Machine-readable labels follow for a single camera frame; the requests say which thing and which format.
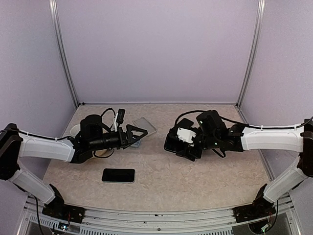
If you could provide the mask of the light blue phone case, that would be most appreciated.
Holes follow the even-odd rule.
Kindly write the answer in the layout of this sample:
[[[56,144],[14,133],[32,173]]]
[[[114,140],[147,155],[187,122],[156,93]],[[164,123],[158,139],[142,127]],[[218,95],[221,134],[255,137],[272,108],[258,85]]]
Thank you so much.
[[[139,148],[140,144],[141,144],[141,140],[138,140],[137,142],[133,143],[130,147]]]

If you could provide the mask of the black phone front table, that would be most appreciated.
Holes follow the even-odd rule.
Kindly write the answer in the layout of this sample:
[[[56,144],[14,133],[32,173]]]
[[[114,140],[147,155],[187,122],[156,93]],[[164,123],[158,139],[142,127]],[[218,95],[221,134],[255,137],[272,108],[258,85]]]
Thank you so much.
[[[131,168],[105,168],[102,174],[102,182],[133,183],[135,170]]]

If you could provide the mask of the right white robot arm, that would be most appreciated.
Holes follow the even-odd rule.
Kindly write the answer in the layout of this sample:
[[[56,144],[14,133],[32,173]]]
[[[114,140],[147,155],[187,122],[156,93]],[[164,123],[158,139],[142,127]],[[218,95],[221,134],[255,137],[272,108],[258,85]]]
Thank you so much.
[[[196,110],[198,128],[184,118],[176,119],[172,132],[174,137],[186,143],[187,151],[212,149],[220,157],[227,151],[244,152],[256,149],[288,150],[297,152],[296,160],[275,180],[264,185],[258,192],[250,213],[261,217],[269,205],[280,196],[297,187],[313,176],[313,120],[289,126],[251,126],[232,120],[233,126],[226,127],[228,120],[216,110]]]

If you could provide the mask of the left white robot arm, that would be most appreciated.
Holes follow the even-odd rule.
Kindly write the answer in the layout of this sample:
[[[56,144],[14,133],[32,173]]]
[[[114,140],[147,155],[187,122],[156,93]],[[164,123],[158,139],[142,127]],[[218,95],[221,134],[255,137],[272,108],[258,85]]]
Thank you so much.
[[[120,127],[122,123],[123,115],[120,114],[114,117],[112,127],[105,125],[100,115],[89,115],[81,120],[75,137],[59,139],[23,132],[10,123],[0,132],[0,178],[31,193],[48,205],[57,217],[65,217],[68,206],[58,190],[27,170],[19,163],[19,158],[37,157],[82,164],[97,151],[126,149],[148,134],[147,130],[129,124],[124,131]]]

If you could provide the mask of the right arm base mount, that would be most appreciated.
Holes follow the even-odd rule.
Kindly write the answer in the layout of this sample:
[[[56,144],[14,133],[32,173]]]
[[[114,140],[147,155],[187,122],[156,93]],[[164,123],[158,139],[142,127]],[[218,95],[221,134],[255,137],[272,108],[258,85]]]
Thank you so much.
[[[274,203],[271,203],[264,198],[264,190],[266,186],[267,184],[259,189],[256,198],[251,204],[233,208],[234,217],[237,223],[266,217],[270,214],[276,213]]]

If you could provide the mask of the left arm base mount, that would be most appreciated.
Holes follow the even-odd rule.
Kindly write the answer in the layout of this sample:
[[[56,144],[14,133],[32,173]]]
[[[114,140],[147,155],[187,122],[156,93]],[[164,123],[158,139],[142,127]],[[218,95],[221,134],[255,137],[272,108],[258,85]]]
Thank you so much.
[[[42,214],[67,222],[81,224],[85,215],[85,211],[86,209],[83,207],[51,202],[44,205]]]

